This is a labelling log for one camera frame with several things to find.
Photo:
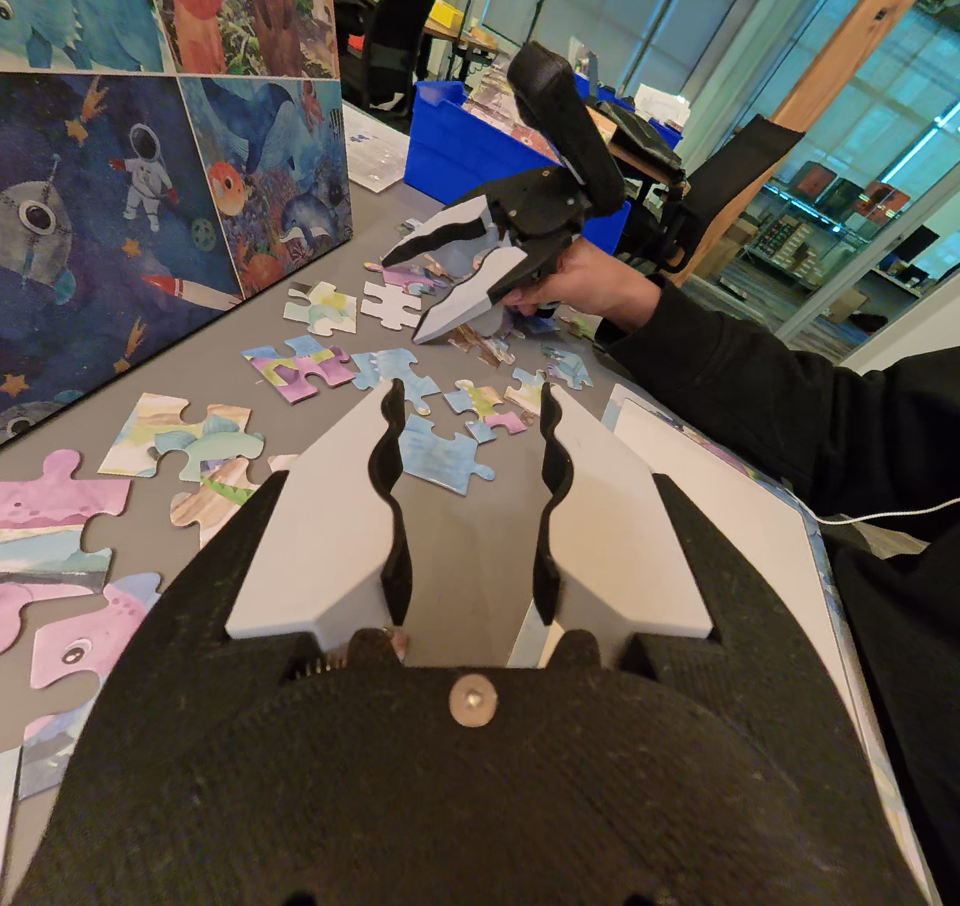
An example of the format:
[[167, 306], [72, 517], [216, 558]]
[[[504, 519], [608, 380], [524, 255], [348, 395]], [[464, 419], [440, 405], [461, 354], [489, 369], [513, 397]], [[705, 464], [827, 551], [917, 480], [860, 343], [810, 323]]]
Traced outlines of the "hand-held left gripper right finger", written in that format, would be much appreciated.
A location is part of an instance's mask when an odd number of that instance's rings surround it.
[[547, 628], [597, 641], [707, 638], [713, 622], [653, 470], [559, 386], [541, 389], [533, 607]]

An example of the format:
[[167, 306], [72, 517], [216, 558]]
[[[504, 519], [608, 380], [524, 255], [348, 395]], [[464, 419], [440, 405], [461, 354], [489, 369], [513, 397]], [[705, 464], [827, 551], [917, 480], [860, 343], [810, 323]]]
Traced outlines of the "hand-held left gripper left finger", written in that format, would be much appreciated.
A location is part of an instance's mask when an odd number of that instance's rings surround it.
[[393, 488], [405, 424], [403, 383], [383, 380], [294, 460], [226, 620], [232, 639], [403, 626], [413, 571]]

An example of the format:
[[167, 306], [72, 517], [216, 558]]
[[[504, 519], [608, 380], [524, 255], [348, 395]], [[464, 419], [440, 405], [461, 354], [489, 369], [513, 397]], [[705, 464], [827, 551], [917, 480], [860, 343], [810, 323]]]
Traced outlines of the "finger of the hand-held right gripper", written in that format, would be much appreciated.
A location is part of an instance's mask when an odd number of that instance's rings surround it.
[[414, 329], [413, 343], [431, 342], [488, 312], [511, 290], [527, 283], [534, 268], [534, 258], [522, 248], [504, 247], [489, 251], [479, 269], [423, 313]]
[[472, 271], [474, 258], [495, 248], [499, 229], [488, 199], [476, 196], [447, 207], [414, 228], [381, 259], [392, 268], [428, 255], [445, 271]]

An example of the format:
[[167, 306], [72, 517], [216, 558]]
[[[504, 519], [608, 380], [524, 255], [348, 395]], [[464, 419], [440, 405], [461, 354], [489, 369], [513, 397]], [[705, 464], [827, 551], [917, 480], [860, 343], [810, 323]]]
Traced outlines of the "pile of jigsaw pieces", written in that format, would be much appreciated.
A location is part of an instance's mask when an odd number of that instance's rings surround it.
[[[428, 255], [425, 265], [413, 268], [383, 268], [379, 263], [370, 262], [365, 268], [378, 273], [383, 282], [367, 281], [361, 304], [354, 297], [339, 293], [334, 284], [325, 280], [313, 285], [296, 283], [289, 289], [291, 299], [284, 306], [284, 319], [304, 324], [309, 329], [307, 334], [316, 339], [317, 335], [354, 335], [359, 313], [375, 318], [386, 329], [401, 331], [407, 326], [414, 327], [420, 319], [422, 294], [444, 292], [452, 281], [450, 271], [445, 271]], [[321, 343], [341, 348], [333, 342]], [[441, 390], [433, 378], [416, 372], [417, 360], [410, 349], [342, 350], [352, 358], [349, 368], [357, 373], [349, 384], [359, 391], [367, 391], [383, 380], [398, 379], [403, 383], [405, 399], [412, 404], [414, 414], [429, 418], [427, 398], [438, 395]], [[520, 368], [512, 370], [519, 386], [511, 386], [504, 396], [493, 387], [477, 386], [467, 379], [457, 380], [455, 390], [444, 394], [454, 412], [473, 412], [473, 420], [465, 423], [467, 436], [484, 444], [496, 438], [498, 428], [507, 429], [512, 435], [526, 430], [539, 412], [539, 396], [546, 374], [563, 378], [578, 389], [592, 384], [575, 354], [547, 346], [542, 351], [553, 359], [546, 370], [536, 374]], [[261, 382], [268, 383], [255, 371]], [[281, 396], [272, 385], [270, 387]], [[289, 407], [302, 402], [291, 405], [284, 398], [283, 401]], [[186, 456], [179, 478], [189, 484], [190, 489], [180, 491], [172, 499], [170, 520], [178, 528], [196, 526], [199, 546], [204, 547], [258, 490], [247, 470], [251, 462], [261, 456], [266, 442], [262, 436], [247, 432], [252, 414], [249, 409], [214, 404], [208, 408], [203, 422], [186, 424], [182, 417], [186, 406], [185, 399], [174, 396], [149, 393], [140, 396], [107, 451], [99, 473], [147, 478], [156, 474], [165, 455]]]

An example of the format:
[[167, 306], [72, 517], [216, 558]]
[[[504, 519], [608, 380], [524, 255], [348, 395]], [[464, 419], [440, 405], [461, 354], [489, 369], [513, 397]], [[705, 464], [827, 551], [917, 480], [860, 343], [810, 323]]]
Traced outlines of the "puzzle tray with painted border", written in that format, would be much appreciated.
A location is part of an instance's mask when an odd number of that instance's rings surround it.
[[[823, 538], [798, 501], [646, 399], [616, 386], [599, 420], [654, 472], [712, 621], [707, 638], [598, 641], [603, 665], [697, 701], [798, 792], [810, 830], [870, 878], [897, 848], [926, 904], [942, 904], [910, 821], [834, 588]], [[566, 632], [533, 599], [510, 667], [544, 667]]]

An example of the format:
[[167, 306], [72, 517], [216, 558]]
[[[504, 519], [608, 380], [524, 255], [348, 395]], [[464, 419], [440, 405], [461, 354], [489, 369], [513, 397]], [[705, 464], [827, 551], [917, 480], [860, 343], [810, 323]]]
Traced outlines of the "light blue jigsaw piece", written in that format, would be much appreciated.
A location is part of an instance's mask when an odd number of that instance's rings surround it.
[[493, 468], [476, 462], [477, 440], [462, 433], [439, 437], [434, 423], [419, 415], [408, 417], [398, 443], [404, 472], [450, 492], [467, 495], [474, 476], [496, 479]]

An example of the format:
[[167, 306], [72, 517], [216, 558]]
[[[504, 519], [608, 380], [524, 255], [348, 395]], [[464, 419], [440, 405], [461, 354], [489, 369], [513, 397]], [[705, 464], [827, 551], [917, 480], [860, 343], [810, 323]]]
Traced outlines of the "person's right forearm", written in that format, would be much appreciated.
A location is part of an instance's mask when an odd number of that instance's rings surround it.
[[958, 527], [959, 350], [865, 374], [792, 350], [768, 330], [703, 309], [667, 280], [632, 334], [597, 339], [691, 426], [790, 486], [822, 517], [880, 514], [930, 542]]

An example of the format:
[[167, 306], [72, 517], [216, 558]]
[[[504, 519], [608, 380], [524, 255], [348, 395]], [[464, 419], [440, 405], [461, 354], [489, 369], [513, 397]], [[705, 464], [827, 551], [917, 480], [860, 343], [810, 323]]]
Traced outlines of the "person's right hand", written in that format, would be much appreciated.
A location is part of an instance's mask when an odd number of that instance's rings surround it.
[[512, 289], [503, 302], [525, 315], [558, 302], [632, 334], [652, 319], [662, 293], [647, 276], [578, 238], [560, 255], [551, 274]]

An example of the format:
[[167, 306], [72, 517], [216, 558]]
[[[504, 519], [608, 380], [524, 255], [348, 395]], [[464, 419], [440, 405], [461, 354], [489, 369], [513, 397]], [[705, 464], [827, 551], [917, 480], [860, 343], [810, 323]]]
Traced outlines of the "blue plastic bin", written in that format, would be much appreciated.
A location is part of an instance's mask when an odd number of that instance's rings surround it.
[[524, 141], [468, 112], [458, 81], [422, 81], [414, 109], [404, 181], [442, 204], [483, 184], [559, 166]]
[[681, 130], [678, 128], [669, 125], [666, 122], [659, 121], [653, 117], [648, 116], [644, 112], [637, 112], [635, 106], [631, 102], [620, 99], [615, 96], [615, 94], [607, 89], [604, 86], [598, 85], [597, 92], [598, 95], [594, 96], [591, 94], [592, 87], [591, 81], [589, 78], [578, 71], [574, 72], [574, 79], [577, 85], [579, 94], [581, 98], [593, 109], [598, 109], [600, 103], [612, 103], [617, 108], [621, 110], [626, 110], [631, 113], [636, 113], [641, 119], [646, 120], [650, 123], [653, 128], [663, 137], [667, 145], [675, 149], [677, 145], [681, 142], [683, 136]]

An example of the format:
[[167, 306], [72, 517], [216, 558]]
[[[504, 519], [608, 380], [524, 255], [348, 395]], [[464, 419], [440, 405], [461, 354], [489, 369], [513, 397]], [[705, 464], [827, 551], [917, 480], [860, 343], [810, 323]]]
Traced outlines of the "printed paper sheet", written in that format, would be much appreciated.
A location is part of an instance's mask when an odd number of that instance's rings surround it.
[[379, 194], [403, 180], [410, 137], [352, 104], [342, 104], [345, 150], [352, 184]]

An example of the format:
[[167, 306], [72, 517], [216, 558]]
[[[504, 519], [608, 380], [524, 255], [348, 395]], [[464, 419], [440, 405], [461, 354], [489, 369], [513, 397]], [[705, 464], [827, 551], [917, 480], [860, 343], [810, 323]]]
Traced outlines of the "black office chair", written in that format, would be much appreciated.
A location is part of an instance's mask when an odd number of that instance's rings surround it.
[[379, 0], [367, 27], [359, 107], [406, 115], [424, 28], [436, 0]]
[[693, 172], [680, 172], [676, 182], [655, 187], [662, 194], [658, 214], [638, 203], [615, 253], [677, 274], [690, 263], [716, 217], [804, 136], [756, 115]]

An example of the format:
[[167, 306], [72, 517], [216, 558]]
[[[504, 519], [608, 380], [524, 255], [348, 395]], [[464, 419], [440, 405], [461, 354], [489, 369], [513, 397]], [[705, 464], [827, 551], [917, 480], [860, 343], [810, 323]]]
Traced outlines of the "dark storage shelf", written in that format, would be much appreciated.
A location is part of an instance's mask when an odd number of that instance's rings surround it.
[[777, 174], [750, 202], [752, 260], [815, 291], [896, 222], [913, 197], [884, 180], [862, 184], [816, 160]]

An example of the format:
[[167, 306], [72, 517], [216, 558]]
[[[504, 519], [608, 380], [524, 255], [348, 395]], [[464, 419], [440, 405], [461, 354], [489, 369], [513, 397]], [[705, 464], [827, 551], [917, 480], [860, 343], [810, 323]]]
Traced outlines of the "illustrated puzzle box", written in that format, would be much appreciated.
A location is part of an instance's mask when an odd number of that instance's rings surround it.
[[2, 444], [353, 237], [333, 0], [1, 0]]

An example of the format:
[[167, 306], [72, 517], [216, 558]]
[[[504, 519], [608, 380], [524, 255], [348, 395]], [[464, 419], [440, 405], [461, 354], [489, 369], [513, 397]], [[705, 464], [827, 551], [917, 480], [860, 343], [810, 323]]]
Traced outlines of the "wooden post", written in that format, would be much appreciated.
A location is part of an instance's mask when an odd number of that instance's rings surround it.
[[[804, 73], [769, 117], [774, 126], [791, 131], [790, 148], [797, 145], [826, 112], [844, 86], [881, 45], [882, 40], [910, 10], [916, 0], [858, 0], [829, 37]], [[750, 201], [762, 190], [784, 161], [786, 153], [772, 159], [762, 172], [731, 197], [704, 228], [695, 250], [687, 251], [682, 269], [666, 273], [678, 288], [690, 279], [698, 266], [723, 238]]]

